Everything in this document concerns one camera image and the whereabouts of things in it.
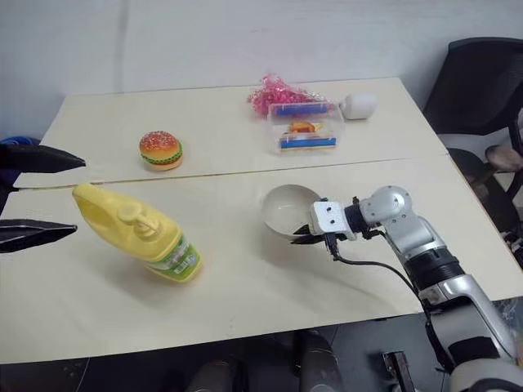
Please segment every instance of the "white bowl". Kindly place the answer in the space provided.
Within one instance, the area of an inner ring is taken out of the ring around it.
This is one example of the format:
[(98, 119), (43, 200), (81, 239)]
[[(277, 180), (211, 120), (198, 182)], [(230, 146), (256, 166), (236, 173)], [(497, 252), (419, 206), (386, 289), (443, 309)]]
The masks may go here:
[(287, 239), (305, 224), (310, 224), (309, 210), (320, 196), (301, 185), (281, 185), (270, 191), (261, 202), (261, 213), (266, 226)]

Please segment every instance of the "white wall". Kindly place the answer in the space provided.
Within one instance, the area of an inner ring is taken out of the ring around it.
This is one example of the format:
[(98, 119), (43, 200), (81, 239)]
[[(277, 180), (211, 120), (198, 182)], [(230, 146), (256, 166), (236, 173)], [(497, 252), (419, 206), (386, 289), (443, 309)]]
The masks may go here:
[(0, 136), (64, 95), (401, 76), (422, 105), (448, 42), (523, 38), (521, 0), (0, 0)]

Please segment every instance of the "black cable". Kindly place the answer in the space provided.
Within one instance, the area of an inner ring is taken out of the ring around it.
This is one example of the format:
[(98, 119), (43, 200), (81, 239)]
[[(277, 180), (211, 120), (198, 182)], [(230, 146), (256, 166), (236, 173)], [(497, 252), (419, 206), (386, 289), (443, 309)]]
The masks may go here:
[[(384, 238), (387, 238), (385, 233), (383, 233), (382, 231), (380, 230), (376, 230), (377, 233), (375, 235), (381, 235), (382, 237)], [(403, 280), (403, 283), (405, 283), (407, 285), (407, 287), (410, 289), (410, 291), (416, 296), (416, 298), (418, 299), (419, 303), (421, 304), (422, 306), (422, 309), (423, 309), (423, 313), (425, 314), (425, 316), (427, 317), (427, 320), (430, 320), (430, 314), (428, 313), (428, 310), (427, 308), (425, 307), (425, 305), (423, 304), (423, 302), (419, 299), (419, 296), (418, 296), (418, 290), (416, 289), (416, 287), (413, 286), (413, 284), (411, 282), (409, 282), (409, 280), (400, 272), (398, 271), (396, 268), (388, 265), (388, 264), (385, 264), (385, 263), (380, 263), (378, 261), (353, 261), (353, 260), (348, 260), (346, 259), (345, 257), (342, 257), (339, 253), (339, 250), (337, 248), (337, 240), (336, 240), (336, 237), (332, 237), (332, 236), (329, 236), (329, 235), (326, 235), (325, 236), (325, 245), (327, 246), (329, 252), (333, 255), (333, 259), (335, 261), (340, 261), (342, 262), (343, 264), (347, 264), (347, 265), (373, 265), (373, 266), (376, 266), (376, 267), (382, 267), (382, 268), (386, 268), (387, 270), (393, 272), (394, 274), (396, 274), (397, 276), (399, 276), (401, 278), (401, 280)]]
[(341, 257), (339, 254), (338, 255), (333, 255), (333, 258), (334, 258), (335, 261), (340, 261), (343, 264), (348, 264), (348, 265), (374, 265), (376, 267), (387, 268), (389, 271), (392, 271), (393, 273), (398, 275), (401, 278), (401, 280), (403, 280), (403, 282), (409, 287), (410, 291), (412, 291), (412, 293), (416, 296), (416, 298), (418, 298), (418, 290), (416, 290), (416, 288), (407, 280), (407, 278), (400, 271), (398, 271), (394, 267), (391, 267), (388, 264), (380, 263), (380, 262), (377, 262), (377, 261), (353, 261), (353, 260), (348, 260), (348, 259), (346, 259), (344, 257)]

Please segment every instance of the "white cup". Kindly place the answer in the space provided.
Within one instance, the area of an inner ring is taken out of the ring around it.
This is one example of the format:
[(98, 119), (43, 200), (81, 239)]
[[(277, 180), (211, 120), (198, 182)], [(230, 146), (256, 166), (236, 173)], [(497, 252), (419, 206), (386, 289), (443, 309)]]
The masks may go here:
[(347, 120), (360, 120), (369, 118), (374, 113), (377, 103), (376, 94), (359, 92), (346, 96), (340, 104), (340, 109)]

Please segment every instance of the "black chair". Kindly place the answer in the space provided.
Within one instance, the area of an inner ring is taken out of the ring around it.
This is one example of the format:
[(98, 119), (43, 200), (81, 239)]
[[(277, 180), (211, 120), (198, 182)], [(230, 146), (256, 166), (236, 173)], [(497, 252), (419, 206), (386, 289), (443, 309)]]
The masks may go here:
[[(449, 44), (449, 52), (423, 114), (438, 134), (484, 136), (508, 128), (512, 148), (523, 155), (518, 114), (523, 108), (523, 40), (469, 38)], [(469, 181), (494, 173), (475, 154), (449, 149)], [(515, 172), (507, 192), (493, 178), (483, 180), (488, 196), (480, 198), (500, 232), (517, 233), (521, 223), (512, 203), (523, 183)]]

